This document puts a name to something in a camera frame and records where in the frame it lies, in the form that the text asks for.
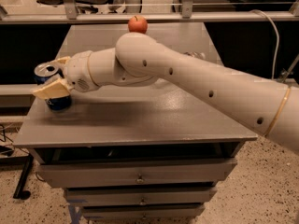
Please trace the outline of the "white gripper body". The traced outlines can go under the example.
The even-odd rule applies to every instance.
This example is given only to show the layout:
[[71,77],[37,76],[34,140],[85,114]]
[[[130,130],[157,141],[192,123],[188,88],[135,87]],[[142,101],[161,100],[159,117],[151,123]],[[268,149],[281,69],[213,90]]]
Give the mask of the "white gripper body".
[[90,50],[77,53],[65,64],[64,77],[77,91],[88,92],[99,89],[93,82],[88,67],[91,54]]

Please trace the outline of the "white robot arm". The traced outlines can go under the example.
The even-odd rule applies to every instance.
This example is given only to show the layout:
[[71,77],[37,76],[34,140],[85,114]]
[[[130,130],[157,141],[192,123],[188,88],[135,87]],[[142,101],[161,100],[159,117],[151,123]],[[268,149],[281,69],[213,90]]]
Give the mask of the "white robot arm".
[[112,49],[50,62],[63,73],[32,90],[42,100],[105,85],[145,86],[161,78],[255,133],[299,151],[299,88],[176,52],[148,35],[127,33]]

